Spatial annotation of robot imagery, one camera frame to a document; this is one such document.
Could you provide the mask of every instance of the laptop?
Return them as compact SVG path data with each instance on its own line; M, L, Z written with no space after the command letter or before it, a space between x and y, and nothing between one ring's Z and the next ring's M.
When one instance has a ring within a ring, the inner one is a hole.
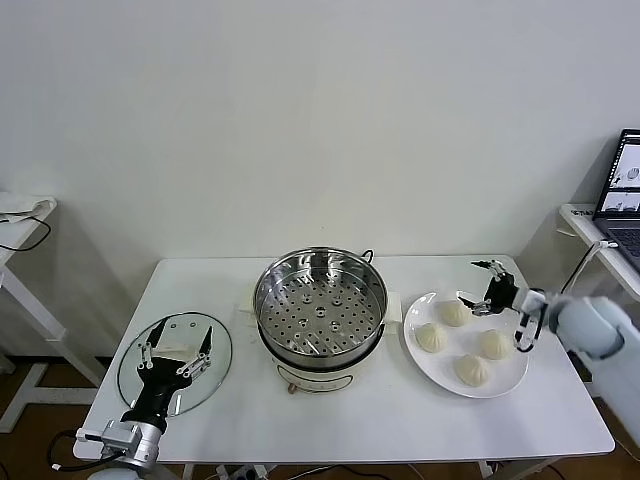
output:
M640 271L640 130L620 134L593 222Z

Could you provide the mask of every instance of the white plate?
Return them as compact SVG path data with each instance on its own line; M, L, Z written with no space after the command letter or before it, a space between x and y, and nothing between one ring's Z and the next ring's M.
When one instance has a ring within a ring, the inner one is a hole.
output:
M466 292L432 292L423 295L409 308L404 317L403 334L409 355L431 380L442 388L470 398L493 398L505 395L516 388L529 366L529 356L518 352L515 347L511 355L503 360L489 360L480 353L478 334L485 330L500 330L508 338L513 333L520 319L517 313L505 310L500 315L472 317L462 327L450 327L438 315L438 302L449 301L457 294L472 301L475 295ZM415 331L425 323L439 323L447 332L447 347L438 353L429 353L420 348ZM453 369L453 362L460 356L478 355L489 370L489 380L480 387L470 387L458 378Z

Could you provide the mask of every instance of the laptop screen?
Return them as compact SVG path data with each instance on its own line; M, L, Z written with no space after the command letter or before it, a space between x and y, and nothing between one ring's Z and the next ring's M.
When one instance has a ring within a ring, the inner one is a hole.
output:
M640 131L622 132L596 216L640 218Z

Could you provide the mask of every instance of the floor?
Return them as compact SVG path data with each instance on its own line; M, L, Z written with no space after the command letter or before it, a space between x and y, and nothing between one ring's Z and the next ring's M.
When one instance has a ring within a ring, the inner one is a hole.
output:
M19 387L29 370L29 364L18 364L13 375L0 375L0 412L4 411L11 401L13 393ZM50 387L89 387L73 367L69 365L52 365L47 370L42 386ZM633 442L628 437L616 418L604 405L598 405L614 435L628 446ZM26 408L18 425L10 434L0 434L0 462L6 467L11 480L21 479L86 479L91 472L59 473L49 469L45 455L51 438L60 430L76 429L82 425L89 407L30 405ZM72 442L61 442L55 450L56 461L61 464L74 464L71 452ZM640 457L640 449L633 453ZM622 480L639 479L640 463L634 461L622 448L608 455L597 457L573 458L556 462L554 466L566 480ZM379 473L391 480L419 480L419 477L406 465L352 465L354 470L362 473ZM417 466L426 480L476 480L481 479L475 463L456 464L424 464ZM171 466L174 472L180 473L181 466ZM296 473L311 466L286 466L276 468L270 478L286 480ZM215 472L212 466L197 466L194 480L204 480ZM342 469L314 475L315 480L346 480L363 478ZM562 480L553 470L546 468L530 477L532 480Z

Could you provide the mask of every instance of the stainless steel steamer basket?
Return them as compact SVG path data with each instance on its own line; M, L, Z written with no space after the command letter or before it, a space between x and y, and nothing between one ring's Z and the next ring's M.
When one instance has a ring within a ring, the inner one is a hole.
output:
M387 290L363 258L312 247L288 253L265 270L253 309L276 357L303 370L332 371L358 362L377 345Z

